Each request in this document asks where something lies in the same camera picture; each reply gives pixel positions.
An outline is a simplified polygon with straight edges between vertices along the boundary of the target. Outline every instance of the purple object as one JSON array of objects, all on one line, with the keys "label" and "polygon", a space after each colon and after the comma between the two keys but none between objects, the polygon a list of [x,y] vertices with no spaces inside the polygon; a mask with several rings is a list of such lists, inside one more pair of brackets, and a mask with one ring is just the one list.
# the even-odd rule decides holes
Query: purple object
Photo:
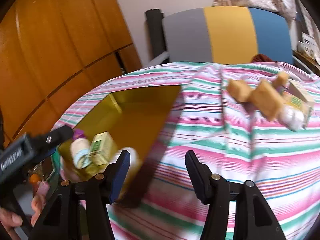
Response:
[{"label": "purple object", "polygon": [[80,130],[80,129],[73,129],[73,141],[79,139],[79,138],[87,138],[84,134],[84,131]]}]

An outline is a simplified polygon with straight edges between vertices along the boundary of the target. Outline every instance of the chair backrest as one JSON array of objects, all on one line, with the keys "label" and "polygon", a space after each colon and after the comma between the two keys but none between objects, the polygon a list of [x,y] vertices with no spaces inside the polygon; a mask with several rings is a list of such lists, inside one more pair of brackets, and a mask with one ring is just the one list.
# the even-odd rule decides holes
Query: chair backrest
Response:
[{"label": "chair backrest", "polygon": [[292,64],[289,28],[275,13],[246,7],[205,7],[163,19],[170,62],[249,63],[262,53]]}]

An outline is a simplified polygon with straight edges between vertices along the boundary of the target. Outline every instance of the chair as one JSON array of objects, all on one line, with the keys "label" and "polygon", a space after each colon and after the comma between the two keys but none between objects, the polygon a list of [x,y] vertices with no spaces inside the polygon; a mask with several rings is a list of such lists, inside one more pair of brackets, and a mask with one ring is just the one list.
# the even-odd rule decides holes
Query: chair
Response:
[{"label": "chair", "polygon": [[191,9],[167,17],[159,9],[145,14],[155,57],[148,65],[165,60],[241,64],[262,53],[274,61],[295,63],[311,73],[293,57],[287,22],[275,13],[220,6]]}]

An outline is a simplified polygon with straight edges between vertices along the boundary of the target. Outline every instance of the cabinet door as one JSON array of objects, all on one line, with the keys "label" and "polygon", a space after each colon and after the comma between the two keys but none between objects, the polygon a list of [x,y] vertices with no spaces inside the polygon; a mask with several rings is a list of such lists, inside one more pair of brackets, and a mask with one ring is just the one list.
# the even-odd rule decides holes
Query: cabinet door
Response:
[{"label": "cabinet door", "polygon": [[15,19],[11,7],[0,23],[0,108],[10,137],[44,99],[25,62]]},{"label": "cabinet door", "polygon": [[16,138],[24,133],[32,136],[49,132],[59,119],[50,102],[44,102],[19,131]]},{"label": "cabinet door", "polygon": [[61,116],[69,106],[91,89],[93,89],[93,85],[90,79],[84,72],[81,72],[55,92],[49,98],[49,101],[59,116]]},{"label": "cabinet door", "polygon": [[132,43],[117,0],[93,0],[114,50]]},{"label": "cabinet door", "polygon": [[49,95],[82,68],[57,0],[16,0],[16,21],[28,67]]},{"label": "cabinet door", "polygon": [[112,51],[92,0],[58,0],[58,3],[84,66]]},{"label": "cabinet door", "polygon": [[132,72],[141,68],[141,62],[133,44],[121,49],[119,55],[127,72]]},{"label": "cabinet door", "polygon": [[111,54],[88,67],[86,73],[92,79],[95,87],[109,79],[122,75],[119,63],[114,54]]},{"label": "cabinet door", "polygon": [[10,141],[9,137],[6,134],[4,134],[4,144],[3,144],[4,147],[8,147],[10,142],[11,141]]}]

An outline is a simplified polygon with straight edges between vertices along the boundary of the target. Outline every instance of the orange object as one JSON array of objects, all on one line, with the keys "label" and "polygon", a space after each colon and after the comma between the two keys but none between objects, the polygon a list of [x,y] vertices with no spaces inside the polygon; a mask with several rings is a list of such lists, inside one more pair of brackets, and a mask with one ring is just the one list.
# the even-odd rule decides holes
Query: orange object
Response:
[{"label": "orange object", "polygon": [[42,179],[40,178],[40,176],[38,174],[32,174],[29,178],[29,182],[34,185],[34,184],[38,184],[38,182],[41,182]]},{"label": "orange object", "polygon": [[269,122],[278,116],[284,105],[282,96],[265,79],[262,79],[251,93],[249,101],[265,115]]},{"label": "orange object", "polygon": [[277,78],[275,80],[273,80],[272,86],[275,89],[277,89],[280,86],[285,86],[287,84],[288,78],[289,78],[289,74],[284,71],[281,71],[278,74]]},{"label": "orange object", "polygon": [[227,91],[238,102],[247,102],[252,88],[244,80],[230,79]]}]

